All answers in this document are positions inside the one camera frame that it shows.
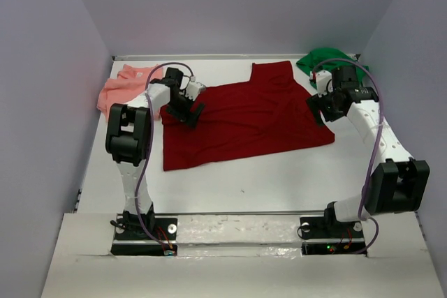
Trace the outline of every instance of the pink cloth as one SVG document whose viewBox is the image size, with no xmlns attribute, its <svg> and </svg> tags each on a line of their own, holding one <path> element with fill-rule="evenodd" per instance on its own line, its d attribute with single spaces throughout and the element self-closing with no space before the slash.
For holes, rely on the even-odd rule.
<svg viewBox="0 0 447 298">
<path fill-rule="evenodd" d="M 99 93 L 98 104 L 96 105 L 105 115 L 105 120 L 109 119 L 110 106 L 115 103 L 124 104 L 134 99 L 145 90 L 147 76 L 153 68 L 134 68 L 124 64 L 123 70 L 118 72 L 117 78 L 109 78 L 103 89 Z M 158 69 L 152 75 L 152 79 L 162 78 L 163 69 Z M 154 118 L 159 118 L 159 111 L 154 113 Z"/>
</svg>

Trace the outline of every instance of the green fabric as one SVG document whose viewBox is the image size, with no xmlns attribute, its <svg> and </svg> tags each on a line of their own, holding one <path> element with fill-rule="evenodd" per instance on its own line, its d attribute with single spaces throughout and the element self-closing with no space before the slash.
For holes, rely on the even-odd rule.
<svg viewBox="0 0 447 298">
<path fill-rule="evenodd" d="M 324 61 L 325 59 L 334 59 L 334 58 L 343 58 L 343 59 L 350 59 L 352 60 L 351 57 L 349 57 L 348 55 L 344 54 L 343 52 L 340 52 L 338 49 L 334 49 L 334 48 L 318 48 L 318 49 L 314 49 L 312 50 L 309 54 L 307 54 L 306 56 L 304 56 L 302 59 L 298 60 L 296 62 L 296 65 L 298 66 L 298 68 L 301 69 L 302 72 L 304 72 L 306 75 L 310 76 L 312 73 L 312 69 L 314 69 L 314 67 Z M 321 66 L 320 70 L 328 70 L 331 71 L 333 68 L 337 68 L 339 66 L 347 66 L 348 63 L 345 62 L 341 62 L 341 61 L 336 61 L 336 62 L 328 62 L 326 64 L 323 64 L 323 66 Z M 363 70 L 360 70 L 359 68 L 356 68 L 357 71 L 357 78 L 358 81 L 361 83 L 363 77 L 366 75 L 365 72 Z M 311 82 L 311 85 L 316 88 L 316 85 L 314 83 Z"/>
</svg>

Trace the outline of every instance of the red cloth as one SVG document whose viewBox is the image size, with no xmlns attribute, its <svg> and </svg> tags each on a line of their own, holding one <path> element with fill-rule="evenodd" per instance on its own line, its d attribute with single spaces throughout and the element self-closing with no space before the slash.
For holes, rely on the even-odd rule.
<svg viewBox="0 0 447 298">
<path fill-rule="evenodd" d="M 248 82 L 208 87 L 199 95 L 196 104 L 205 109 L 195 129 L 161 111 L 163 169 L 330 144 L 335 136 L 316 125 L 306 104 L 310 96 L 293 79 L 289 61 L 253 64 Z"/>
</svg>

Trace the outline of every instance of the wall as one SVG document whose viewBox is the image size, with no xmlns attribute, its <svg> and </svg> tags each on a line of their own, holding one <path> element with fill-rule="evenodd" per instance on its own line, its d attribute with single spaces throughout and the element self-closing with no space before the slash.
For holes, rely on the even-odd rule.
<svg viewBox="0 0 447 298">
<path fill-rule="evenodd" d="M 359 52 L 391 0 L 83 0 L 113 55 Z"/>
<path fill-rule="evenodd" d="M 439 278 L 447 292 L 447 2 L 393 0 L 364 51 L 384 95 L 385 113 L 431 175 L 420 208 Z"/>
<path fill-rule="evenodd" d="M 0 297 L 39 297 L 110 56 L 81 0 L 0 0 Z"/>
</svg>

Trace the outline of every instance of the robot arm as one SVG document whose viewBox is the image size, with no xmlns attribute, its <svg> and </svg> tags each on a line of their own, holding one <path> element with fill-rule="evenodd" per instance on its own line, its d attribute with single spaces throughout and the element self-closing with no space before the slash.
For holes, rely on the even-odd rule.
<svg viewBox="0 0 447 298">
<path fill-rule="evenodd" d="M 318 124 L 348 117 L 357 128 L 363 143 L 372 151 L 379 128 L 379 97 L 371 87 L 357 80 L 353 66 L 342 66 L 332 73 L 323 70 L 313 79 L 317 94 L 307 100 Z M 362 208 L 362 217 L 419 208 L 430 169 L 425 161 L 417 161 L 402 146 L 388 122 L 383 120 L 379 148 L 372 167 L 369 190 Z M 362 196 L 330 203 L 326 215 L 337 222 L 358 220 Z"/>
<path fill-rule="evenodd" d="M 183 72 L 168 68 L 164 78 L 152 80 L 147 91 L 126 104 L 114 104 L 110 108 L 105 149 L 112 154 L 121 173 L 126 202 L 122 219 L 114 225 L 125 230 L 140 230 L 138 211 L 135 207 L 135 190 L 139 179 L 137 204 L 145 227 L 151 232 L 155 225 L 154 205 L 147 191 L 144 169 L 147 166 L 147 146 L 151 133 L 150 111 L 167 105 L 166 111 L 176 119 L 194 128 L 205 107 L 199 104 L 191 111 L 198 95 L 205 86 L 194 78 L 185 89 L 181 89 Z"/>
</svg>

